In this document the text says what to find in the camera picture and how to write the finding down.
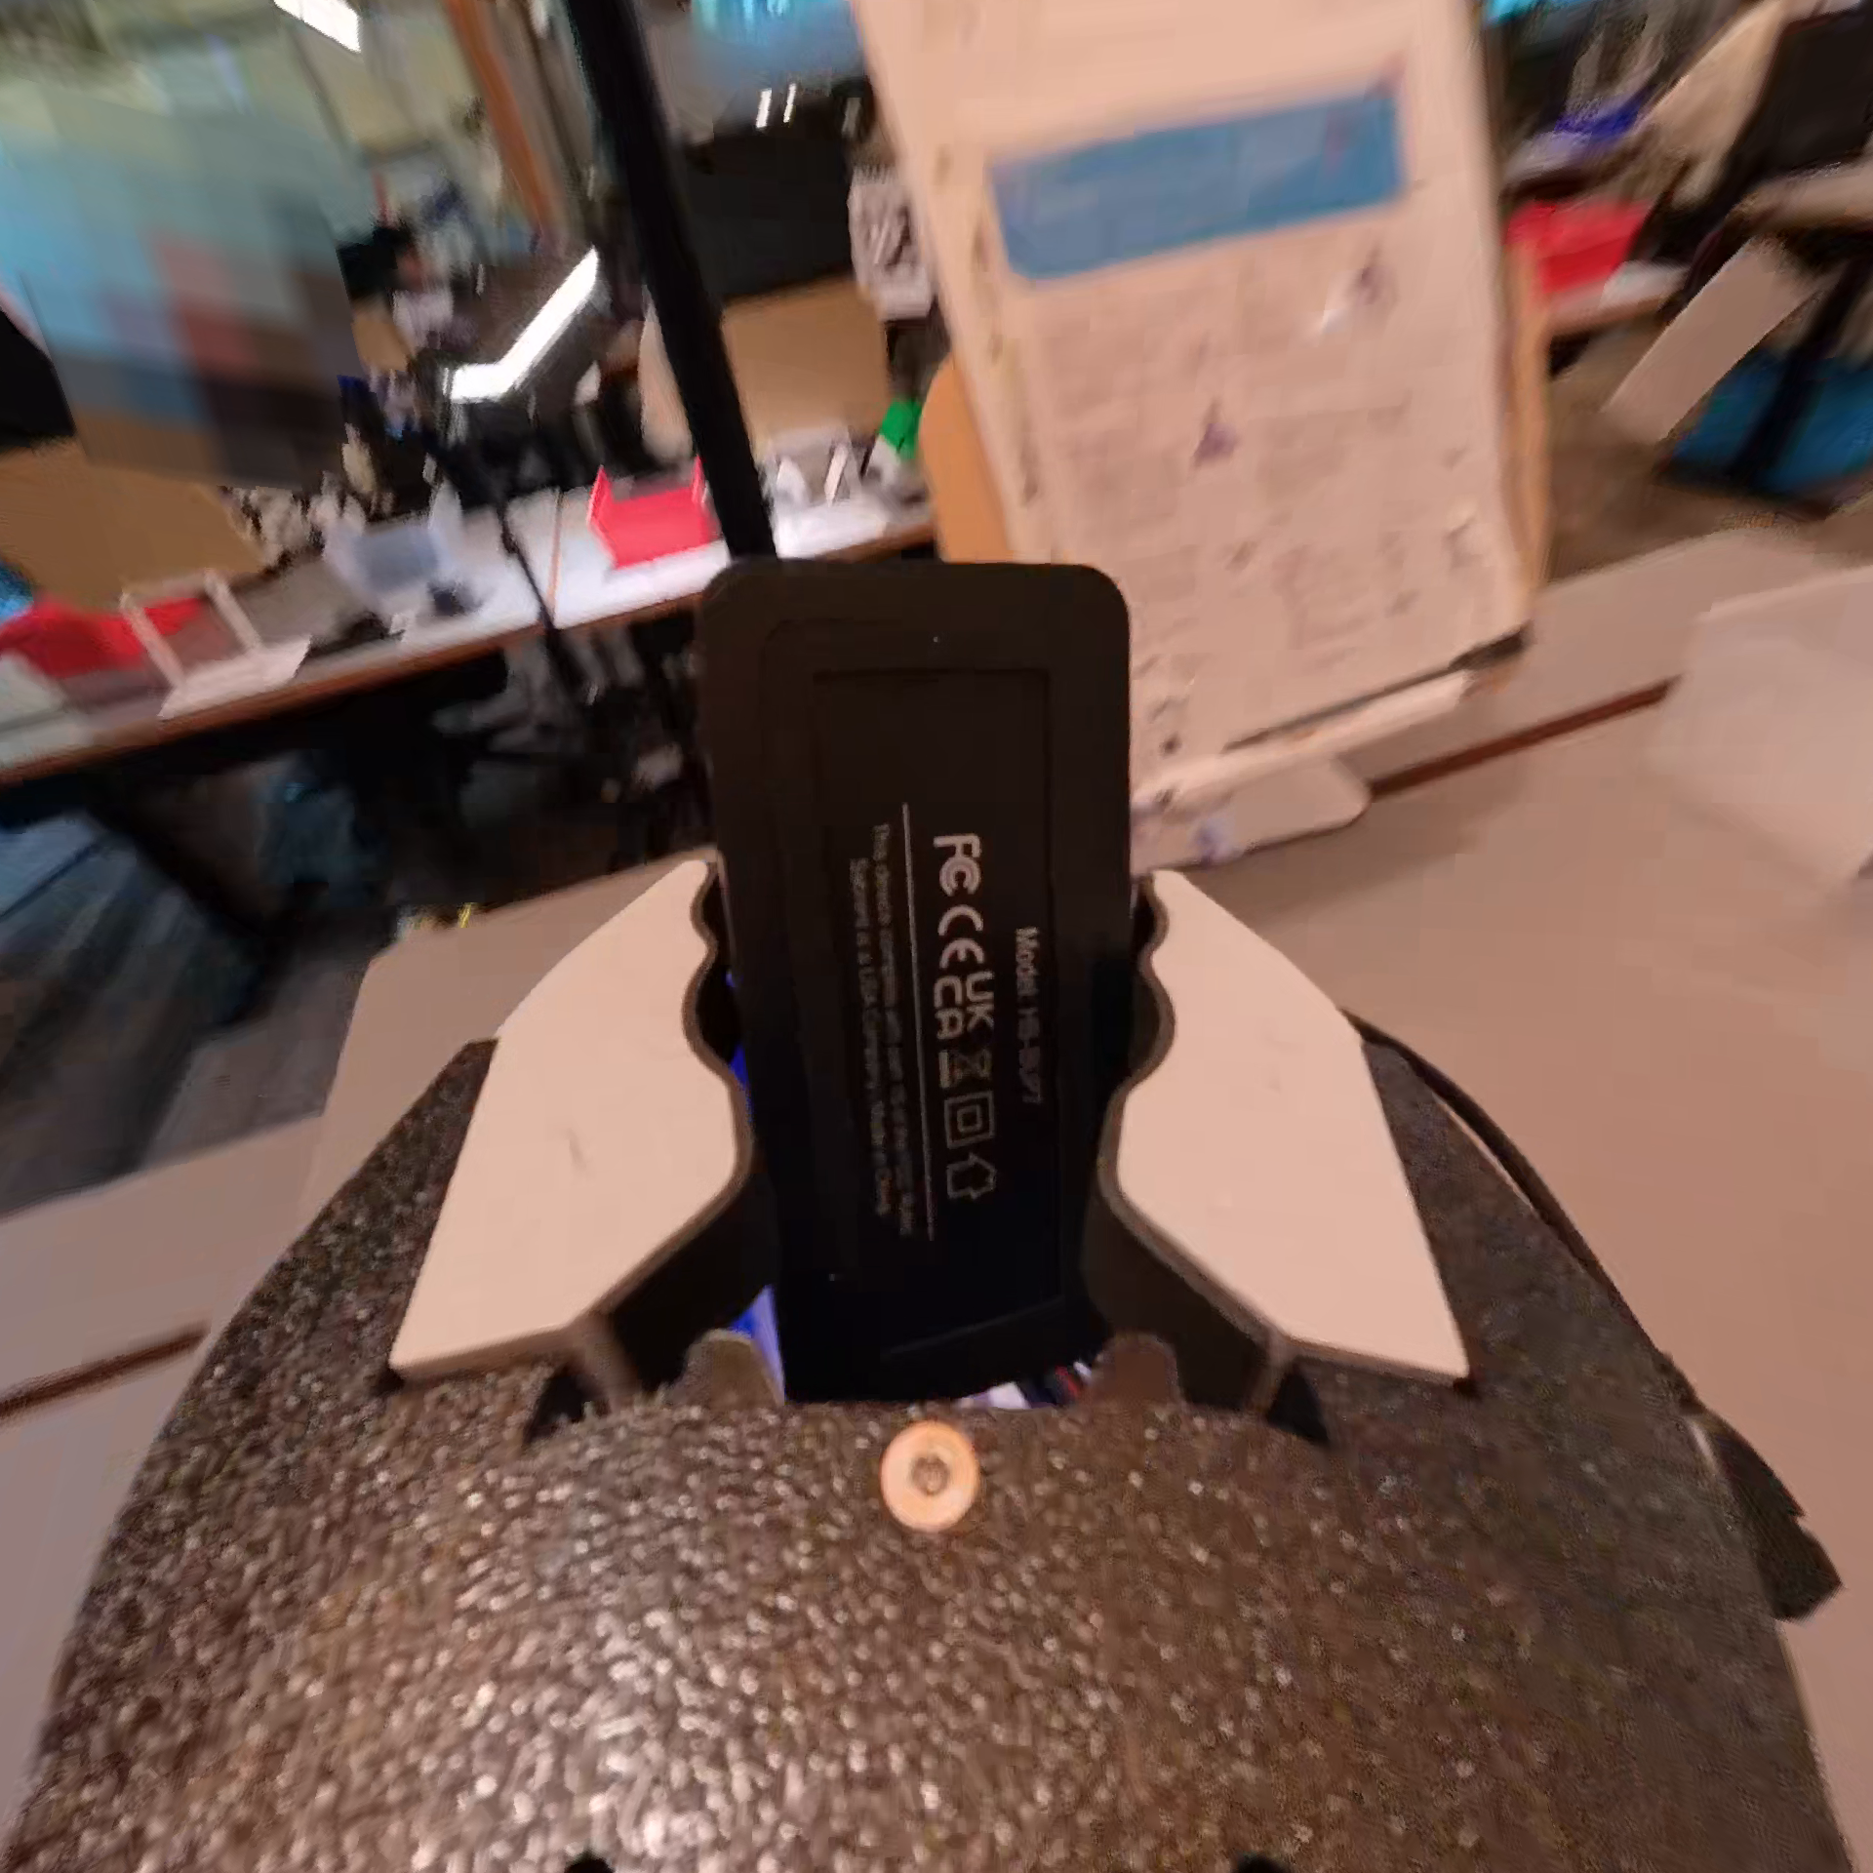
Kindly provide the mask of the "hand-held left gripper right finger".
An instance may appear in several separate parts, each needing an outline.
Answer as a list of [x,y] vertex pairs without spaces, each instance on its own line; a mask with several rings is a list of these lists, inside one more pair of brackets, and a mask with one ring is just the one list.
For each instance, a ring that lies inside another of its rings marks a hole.
[[1083,1276],[1177,1396],[1267,1414],[1304,1365],[1470,1381],[1453,1304],[1352,1020],[1191,878],[1140,883],[1133,1028]]

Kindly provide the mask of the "brown cardboard box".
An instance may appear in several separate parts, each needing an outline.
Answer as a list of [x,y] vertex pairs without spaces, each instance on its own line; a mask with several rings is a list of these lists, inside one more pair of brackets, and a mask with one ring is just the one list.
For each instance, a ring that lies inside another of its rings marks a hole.
[[885,333],[849,273],[738,298],[720,334],[759,452],[797,430],[878,430],[894,396]]
[[217,491],[97,464],[74,438],[3,455],[3,558],[36,591],[102,610],[127,589],[265,571]]

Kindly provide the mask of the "clear plastic container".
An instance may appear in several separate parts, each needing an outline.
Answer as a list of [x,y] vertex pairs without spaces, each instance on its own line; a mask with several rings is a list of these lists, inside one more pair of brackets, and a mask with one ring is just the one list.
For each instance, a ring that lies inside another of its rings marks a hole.
[[441,483],[427,513],[365,522],[346,511],[321,534],[321,560],[365,608],[388,618],[423,599],[438,585],[455,585],[467,569],[458,491]]

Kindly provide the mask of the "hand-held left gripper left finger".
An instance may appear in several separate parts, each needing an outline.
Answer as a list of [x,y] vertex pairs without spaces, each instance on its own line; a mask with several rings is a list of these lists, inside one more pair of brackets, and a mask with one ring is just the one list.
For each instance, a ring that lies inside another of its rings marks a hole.
[[400,1381],[545,1362],[648,1396],[771,1281],[723,952],[719,864],[683,858],[505,1019],[391,1344]]

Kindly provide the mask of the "red plastic bin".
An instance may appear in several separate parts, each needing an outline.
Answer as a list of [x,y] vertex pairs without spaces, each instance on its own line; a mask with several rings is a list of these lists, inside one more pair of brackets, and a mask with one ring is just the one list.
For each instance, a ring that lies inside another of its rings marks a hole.
[[1520,249],[1545,297],[1603,285],[1631,259],[1650,219],[1650,202],[1610,195],[1530,200],[1519,204],[1505,238]]
[[3,654],[72,690],[151,688],[159,671],[122,612],[36,599],[3,622]]

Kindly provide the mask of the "red plastic tray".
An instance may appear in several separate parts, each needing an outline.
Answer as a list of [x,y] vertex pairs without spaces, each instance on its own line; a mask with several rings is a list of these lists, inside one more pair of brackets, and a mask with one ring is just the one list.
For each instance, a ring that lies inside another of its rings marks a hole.
[[586,522],[615,571],[709,549],[720,539],[700,460],[661,474],[597,472]]

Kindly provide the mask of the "black usb hub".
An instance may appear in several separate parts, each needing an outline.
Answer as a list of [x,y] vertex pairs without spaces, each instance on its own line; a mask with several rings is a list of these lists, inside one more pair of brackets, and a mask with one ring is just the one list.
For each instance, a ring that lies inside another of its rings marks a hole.
[[743,560],[695,641],[787,1392],[961,1397],[1086,1359],[1133,1019],[1117,586]]

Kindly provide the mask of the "white stand base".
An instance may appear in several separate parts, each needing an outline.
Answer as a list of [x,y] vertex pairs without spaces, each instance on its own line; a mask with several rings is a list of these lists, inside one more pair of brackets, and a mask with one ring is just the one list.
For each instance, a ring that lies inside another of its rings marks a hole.
[[1298,839],[1341,831],[1372,789],[1337,758],[1300,760],[1234,781],[1159,786],[1131,811],[1131,874],[1227,864]]

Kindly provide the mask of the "glowing light strip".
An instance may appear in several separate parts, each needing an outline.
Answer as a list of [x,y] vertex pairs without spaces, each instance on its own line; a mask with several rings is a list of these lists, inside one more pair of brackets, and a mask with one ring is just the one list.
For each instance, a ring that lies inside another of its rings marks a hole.
[[444,372],[447,399],[453,406],[497,404],[521,389],[589,310],[599,282],[599,255],[597,247],[589,247],[511,338],[502,356],[453,366]]

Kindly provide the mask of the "pale leaning panel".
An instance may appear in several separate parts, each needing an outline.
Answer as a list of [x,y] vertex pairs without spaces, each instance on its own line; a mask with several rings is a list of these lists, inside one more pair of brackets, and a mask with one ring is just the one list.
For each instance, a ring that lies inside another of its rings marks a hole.
[[1746,240],[1618,382],[1602,408],[1605,428],[1631,446],[1661,447],[1821,285],[1824,272],[1804,267],[1778,238]]

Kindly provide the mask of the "long white work table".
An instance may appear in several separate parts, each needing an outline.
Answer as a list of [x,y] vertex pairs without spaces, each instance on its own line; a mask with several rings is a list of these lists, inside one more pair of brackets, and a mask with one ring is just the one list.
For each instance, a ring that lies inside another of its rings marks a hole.
[[[589,627],[665,618],[700,596],[730,564],[730,549],[680,552],[640,569],[613,569],[586,522],[589,494],[535,500],[512,523],[562,639]],[[467,574],[482,601],[462,618],[422,615],[388,641],[311,657],[285,686],[181,718],[159,714],[160,697],[65,714],[45,728],[4,728],[3,786],[16,791],[149,750],[206,737],[355,690],[378,690],[414,676],[471,663],[537,639],[540,605],[524,571],[499,546],[494,522],[467,532]]]

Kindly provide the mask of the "clear acrylic stand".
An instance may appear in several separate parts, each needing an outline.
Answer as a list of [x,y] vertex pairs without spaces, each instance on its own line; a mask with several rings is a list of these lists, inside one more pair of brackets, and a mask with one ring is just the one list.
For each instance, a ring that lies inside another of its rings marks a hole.
[[126,586],[121,618],[160,683],[162,718],[265,695],[312,656],[312,636],[265,637],[227,574],[211,569]]

